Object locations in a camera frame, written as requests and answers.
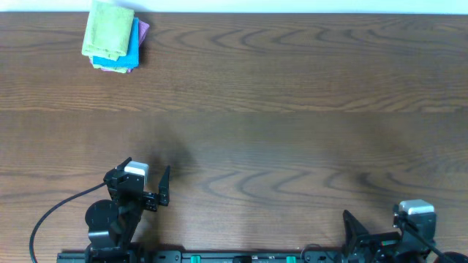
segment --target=white wall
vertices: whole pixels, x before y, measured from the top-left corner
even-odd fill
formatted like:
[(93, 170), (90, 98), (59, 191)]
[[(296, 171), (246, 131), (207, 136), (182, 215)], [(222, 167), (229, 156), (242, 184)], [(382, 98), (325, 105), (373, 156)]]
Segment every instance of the white wall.
[[(468, 14), (468, 0), (105, 0), (149, 12)], [(0, 0), (0, 11), (89, 11), (89, 0)]]

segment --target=wooden table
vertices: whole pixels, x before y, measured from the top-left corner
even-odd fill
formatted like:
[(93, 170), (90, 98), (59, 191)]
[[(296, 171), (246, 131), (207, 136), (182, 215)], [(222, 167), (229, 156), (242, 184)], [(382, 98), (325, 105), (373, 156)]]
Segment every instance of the wooden table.
[[(137, 14), (151, 27), (123, 75), (80, 54), (86, 13), (0, 13), (0, 262), (28, 262), (57, 202), (126, 157), (171, 203), (134, 241), (188, 250), (340, 246), (350, 210), (392, 230), (392, 205), (437, 209), (468, 254), (468, 17)], [(40, 263), (88, 244), (104, 188), (44, 222)]]

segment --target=stack of folded cloths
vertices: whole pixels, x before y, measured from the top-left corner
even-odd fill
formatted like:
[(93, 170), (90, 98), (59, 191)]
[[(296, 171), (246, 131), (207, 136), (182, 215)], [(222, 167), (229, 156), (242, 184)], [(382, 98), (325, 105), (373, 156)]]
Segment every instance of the stack of folded cloths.
[(140, 63), (139, 47), (149, 25), (133, 10), (93, 1), (81, 53), (95, 69), (131, 72)]

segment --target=light green cloth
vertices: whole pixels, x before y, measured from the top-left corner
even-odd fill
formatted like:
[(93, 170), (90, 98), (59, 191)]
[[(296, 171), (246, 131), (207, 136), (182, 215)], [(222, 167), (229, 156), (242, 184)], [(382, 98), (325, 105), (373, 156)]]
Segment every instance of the light green cloth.
[[(93, 64), (93, 57), (90, 56), (89, 59), (91, 60), (91, 64)], [(101, 66), (101, 65), (95, 65), (93, 64), (93, 68), (95, 69), (106, 69), (118, 73), (127, 73), (128, 68), (123, 68), (123, 67), (108, 67), (108, 66)]]
[(126, 56), (133, 10), (93, 0), (81, 53), (116, 61)]

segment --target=green clip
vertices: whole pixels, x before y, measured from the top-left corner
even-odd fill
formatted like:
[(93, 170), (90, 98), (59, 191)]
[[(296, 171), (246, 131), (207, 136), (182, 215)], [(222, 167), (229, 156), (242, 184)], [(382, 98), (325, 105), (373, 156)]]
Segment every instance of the green clip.
[(201, 256), (190, 256), (190, 263), (201, 263)]
[(287, 256), (286, 263), (295, 263), (295, 256)]

